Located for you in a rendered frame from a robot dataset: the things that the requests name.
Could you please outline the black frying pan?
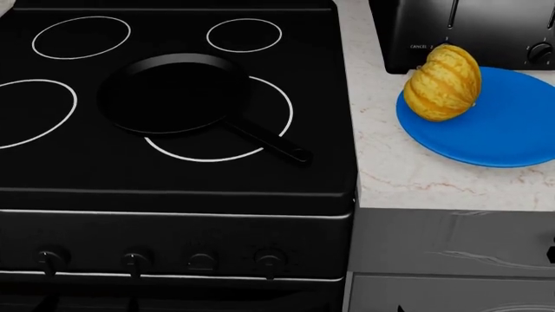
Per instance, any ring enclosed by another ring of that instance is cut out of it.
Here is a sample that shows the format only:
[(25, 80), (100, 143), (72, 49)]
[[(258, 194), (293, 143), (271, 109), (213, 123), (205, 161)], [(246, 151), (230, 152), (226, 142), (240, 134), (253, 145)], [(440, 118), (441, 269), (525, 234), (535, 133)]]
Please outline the black frying pan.
[(164, 54), (115, 70), (97, 90), (112, 124), (141, 137), (178, 137), (221, 125), (299, 166), (313, 156), (244, 117), (250, 77), (236, 62), (209, 54)]

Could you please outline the yellow striped squash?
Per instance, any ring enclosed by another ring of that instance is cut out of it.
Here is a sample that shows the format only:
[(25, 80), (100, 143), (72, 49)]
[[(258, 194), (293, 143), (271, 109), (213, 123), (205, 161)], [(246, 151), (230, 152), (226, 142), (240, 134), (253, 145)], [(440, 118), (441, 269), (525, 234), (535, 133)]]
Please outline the yellow striped squash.
[(443, 43), (405, 83), (403, 99), (422, 119), (446, 121), (475, 106), (481, 83), (479, 64), (471, 54)]

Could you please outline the blue round plate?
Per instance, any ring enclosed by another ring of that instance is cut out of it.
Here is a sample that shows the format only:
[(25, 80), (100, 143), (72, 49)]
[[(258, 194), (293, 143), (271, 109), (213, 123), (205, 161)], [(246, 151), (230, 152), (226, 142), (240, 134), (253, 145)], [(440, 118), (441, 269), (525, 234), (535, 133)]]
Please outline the blue round plate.
[(475, 166), (516, 168), (555, 160), (555, 86), (509, 69), (481, 67), (475, 106), (432, 122), (396, 101), (399, 124), (434, 153)]

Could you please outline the black stove knob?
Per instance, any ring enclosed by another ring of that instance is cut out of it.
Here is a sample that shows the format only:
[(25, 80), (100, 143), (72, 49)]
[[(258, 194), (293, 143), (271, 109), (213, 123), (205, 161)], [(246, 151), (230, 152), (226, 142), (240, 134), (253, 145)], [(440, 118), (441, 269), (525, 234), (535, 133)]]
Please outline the black stove knob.
[(146, 253), (130, 252), (122, 257), (121, 264), (131, 277), (138, 278), (151, 269), (153, 261)]
[(267, 280), (273, 280), (284, 270), (286, 255), (279, 249), (261, 249), (254, 255), (255, 267)]
[(36, 261), (45, 275), (54, 276), (67, 267), (69, 259), (64, 251), (40, 250)]
[(192, 254), (187, 259), (186, 267), (192, 271), (215, 271), (218, 264), (217, 254), (209, 251), (200, 251)]

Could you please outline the black electric stove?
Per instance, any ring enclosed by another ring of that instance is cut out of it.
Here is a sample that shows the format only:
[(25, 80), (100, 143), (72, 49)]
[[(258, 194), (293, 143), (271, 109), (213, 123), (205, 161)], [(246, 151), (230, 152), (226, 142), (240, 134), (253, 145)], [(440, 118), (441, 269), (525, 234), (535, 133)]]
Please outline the black electric stove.
[[(342, 312), (357, 163), (333, 0), (3, 0), (0, 312)], [(209, 54), (250, 77), (244, 117), (299, 166), (217, 125), (141, 137), (97, 107), (115, 70)], [(267, 280), (261, 249), (284, 270)], [(47, 276), (40, 250), (68, 265)], [(187, 259), (217, 254), (215, 271)], [(131, 277), (130, 252), (152, 257)]]

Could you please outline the grey cabinet drawer front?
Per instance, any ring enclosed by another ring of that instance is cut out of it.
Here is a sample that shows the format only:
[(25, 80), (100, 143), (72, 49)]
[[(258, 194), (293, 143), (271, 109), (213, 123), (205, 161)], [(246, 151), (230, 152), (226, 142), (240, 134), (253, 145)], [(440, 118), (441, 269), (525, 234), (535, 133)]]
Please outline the grey cabinet drawer front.
[(349, 269), (555, 278), (555, 212), (361, 208)]

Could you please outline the grey cabinet door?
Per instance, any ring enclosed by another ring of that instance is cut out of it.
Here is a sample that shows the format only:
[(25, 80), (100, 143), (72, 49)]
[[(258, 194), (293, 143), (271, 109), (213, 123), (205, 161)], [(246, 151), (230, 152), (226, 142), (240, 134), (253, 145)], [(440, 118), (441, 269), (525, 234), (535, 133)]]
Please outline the grey cabinet door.
[(349, 312), (555, 312), (555, 281), (356, 275)]

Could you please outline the black toaster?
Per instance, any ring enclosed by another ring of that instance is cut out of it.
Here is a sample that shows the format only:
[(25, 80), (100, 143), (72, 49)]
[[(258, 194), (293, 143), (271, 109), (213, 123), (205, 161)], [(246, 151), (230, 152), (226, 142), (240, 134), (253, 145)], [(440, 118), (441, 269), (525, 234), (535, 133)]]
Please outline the black toaster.
[(368, 0), (385, 69), (404, 75), (444, 43), (483, 67), (555, 72), (555, 0)]

